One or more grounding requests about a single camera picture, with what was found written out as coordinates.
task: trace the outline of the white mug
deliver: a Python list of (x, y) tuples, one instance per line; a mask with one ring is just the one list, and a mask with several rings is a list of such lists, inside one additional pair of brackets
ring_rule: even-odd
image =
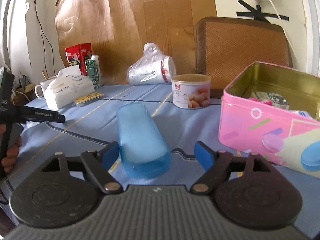
[(44, 94), (44, 92), (45, 92), (45, 90), (47, 89), (47, 87), (50, 85), (50, 83), (51, 83), (53, 80), (56, 79), (56, 77), (57, 77), (57, 76), (51, 77), (51, 78), (46, 79), (46, 80), (42, 80), (42, 81), (40, 82), (40, 85), (36, 85), (36, 86), (35, 86), (35, 93), (36, 93), (37, 98), (39, 98), (39, 99), (45, 99), (44, 97), (40, 97), (40, 96), (39, 96), (38, 91), (37, 91), (38, 87), (41, 87), (42, 93)]

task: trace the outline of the blue plastic cup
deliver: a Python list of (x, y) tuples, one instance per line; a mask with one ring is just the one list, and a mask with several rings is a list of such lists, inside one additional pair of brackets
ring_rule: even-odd
[(121, 106), (117, 112), (120, 156), (125, 172), (134, 178), (154, 178), (169, 169), (169, 148), (142, 103)]

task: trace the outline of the electrical cord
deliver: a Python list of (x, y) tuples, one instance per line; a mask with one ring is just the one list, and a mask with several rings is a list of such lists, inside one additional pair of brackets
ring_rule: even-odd
[(12, 94), (11, 94), (11, 101), (12, 101), (12, 103), (15, 105), (15, 103), (14, 103), (14, 94), (15, 92), (14, 92), (14, 90), (12, 89)]
[(27, 95), (26, 95), (25, 93), (19, 92), (19, 91), (17, 91), (17, 90), (16, 90), (15, 92), (18, 93), (18, 94), (20, 94), (20, 95), (25, 96), (25, 98), (26, 98), (29, 102), (31, 102), (30, 99), (27, 97)]
[(271, 6), (272, 6), (273, 9), (275, 10), (275, 12), (276, 12), (276, 14), (277, 14), (277, 16), (278, 16), (278, 18), (279, 18), (279, 20), (280, 20), (281, 26), (282, 26), (282, 28), (283, 28), (284, 35), (286, 36), (286, 38), (287, 38), (287, 40), (288, 40), (288, 43), (289, 43), (289, 45), (291, 46), (292, 52), (293, 52), (294, 56), (296, 57), (297, 62), (299, 63), (297, 54), (296, 54), (296, 52), (295, 52), (295, 50), (294, 50), (294, 48), (293, 48), (293, 45), (292, 45), (292, 43), (291, 43), (291, 41), (290, 41), (290, 39), (289, 39), (289, 36), (287, 35), (287, 32), (285, 31), (285, 27), (284, 27), (284, 24), (283, 24), (283, 20), (281, 19), (280, 14), (278, 13), (278, 11), (277, 11), (274, 3), (272, 2), (272, 0), (269, 0), (269, 2), (271, 3)]
[(41, 22), (39, 20), (39, 17), (38, 17), (38, 11), (37, 11), (37, 3), (36, 3), (36, 0), (33, 0), (34, 4), (35, 4), (35, 11), (36, 11), (36, 18), (38, 20), (38, 23), (40, 25), (40, 35), (41, 35), (41, 38), (42, 38), (42, 42), (43, 42), (43, 50), (44, 50), (44, 68), (45, 68), (45, 71), (47, 73), (47, 76), (48, 75), (48, 71), (47, 71), (47, 66), (46, 66), (46, 62), (45, 62), (45, 58), (46, 58), (46, 54), (45, 54), (45, 46), (44, 46), (44, 38), (42, 36), (42, 34), (44, 35), (44, 37), (46, 38), (47, 42), (49, 43), (50, 47), (51, 47), (51, 51), (52, 51), (52, 61), (53, 61), (53, 72), (54, 72), (54, 75), (56, 75), (56, 70), (55, 70), (55, 65), (54, 65), (54, 54), (53, 54), (53, 47), (50, 43), (50, 41), (48, 40), (47, 36), (44, 34), (44, 31), (42, 29), (42, 25), (41, 25)]

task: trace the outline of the finger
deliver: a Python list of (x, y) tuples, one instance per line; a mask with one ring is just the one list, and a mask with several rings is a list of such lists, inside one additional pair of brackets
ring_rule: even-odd
[(10, 173), (13, 170), (13, 166), (4, 168), (5, 173)]
[(21, 137), (18, 137), (18, 138), (17, 138), (16, 145), (17, 145), (18, 147), (21, 147), (21, 146), (22, 146), (22, 138), (21, 138)]
[(18, 146), (13, 146), (9, 150), (7, 150), (7, 157), (8, 158), (16, 158), (19, 154), (19, 147)]
[(2, 166), (5, 168), (13, 166), (17, 162), (17, 158), (3, 158), (1, 161)]
[(0, 124), (0, 134), (3, 134), (5, 132), (5, 124)]

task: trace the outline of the plastic bag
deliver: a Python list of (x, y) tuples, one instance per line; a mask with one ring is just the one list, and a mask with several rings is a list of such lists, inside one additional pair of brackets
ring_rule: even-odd
[(131, 85), (170, 83), (176, 75), (176, 66), (170, 56), (164, 55), (154, 43), (144, 45), (143, 56), (127, 70)]
[(79, 66), (70, 66), (59, 71), (44, 92), (48, 108), (58, 110), (75, 100), (94, 92), (92, 81), (81, 74)]

